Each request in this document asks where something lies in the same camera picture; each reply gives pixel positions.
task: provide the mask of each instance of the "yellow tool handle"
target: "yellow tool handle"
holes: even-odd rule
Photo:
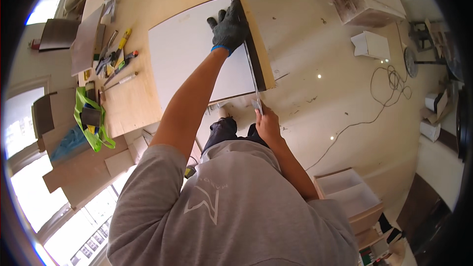
[[[128,38],[130,37],[130,34],[132,33],[132,29],[128,28],[126,31],[125,31],[125,34],[123,34],[123,37],[121,38],[120,40],[120,43],[118,44],[118,49],[121,50],[123,49],[123,47],[125,46],[126,44],[126,41],[128,40]]]

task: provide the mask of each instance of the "gray work glove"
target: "gray work glove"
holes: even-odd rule
[[[228,50],[228,56],[231,56],[234,50],[236,50],[245,41],[250,29],[246,21],[241,21],[238,16],[242,12],[241,4],[238,0],[232,1],[232,4],[224,11],[219,11],[219,22],[210,17],[207,19],[213,32],[213,47],[225,48]]]

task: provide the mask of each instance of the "wooden drawer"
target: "wooden drawer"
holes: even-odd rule
[[[340,202],[355,234],[374,226],[383,212],[382,202],[352,168],[315,176],[314,186],[320,199]]]

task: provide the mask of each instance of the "blue glove cuff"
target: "blue glove cuff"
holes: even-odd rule
[[[214,49],[217,49],[217,48],[224,48],[224,49],[228,50],[228,56],[232,55],[232,51],[229,48],[227,48],[226,46],[223,46],[223,45],[216,45],[216,46],[212,47],[212,49],[210,51],[212,51]]]

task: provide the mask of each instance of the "green bag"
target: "green bag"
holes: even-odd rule
[[[105,120],[105,109],[102,106],[99,106],[95,101],[86,97],[86,88],[85,87],[78,87],[76,90],[76,107],[74,109],[74,118],[76,119],[77,123],[79,124],[80,129],[82,129],[82,122],[80,121],[80,113],[82,113],[82,108],[84,105],[88,103],[95,109],[101,111],[101,118],[100,118],[100,127],[98,129],[97,134],[91,133],[87,128],[82,130],[84,135],[86,136],[87,141],[92,146],[92,149],[95,152],[99,152],[102,148],[102,144],[107,146],[110,149],[115,149],[115,141],[110,139],[107,136],[105,131],[105,127],[103,126],[103,121]]]

